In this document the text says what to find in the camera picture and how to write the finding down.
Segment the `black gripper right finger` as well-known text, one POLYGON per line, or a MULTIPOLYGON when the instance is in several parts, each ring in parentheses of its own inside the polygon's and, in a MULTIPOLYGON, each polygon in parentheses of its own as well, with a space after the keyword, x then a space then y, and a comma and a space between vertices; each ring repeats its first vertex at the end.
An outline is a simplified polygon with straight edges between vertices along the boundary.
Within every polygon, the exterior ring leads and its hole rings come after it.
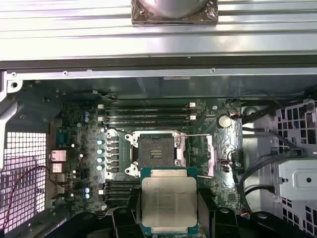
POLYGON ((255 212, 249 219, 219 207, 210 189, 198 190, 198 221, 207 238, 303 238, 305 233, 268 212, 255 212))

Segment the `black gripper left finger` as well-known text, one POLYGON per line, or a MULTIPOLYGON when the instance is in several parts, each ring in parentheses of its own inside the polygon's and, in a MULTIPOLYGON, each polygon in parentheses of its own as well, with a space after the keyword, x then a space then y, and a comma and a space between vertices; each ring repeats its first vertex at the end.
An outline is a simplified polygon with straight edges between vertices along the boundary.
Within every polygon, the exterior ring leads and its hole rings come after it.
POLYGON ((141 189, 133 188, 126 206, 105 214, 83 212, 66 222, 67 238, 140 238, 141 189))

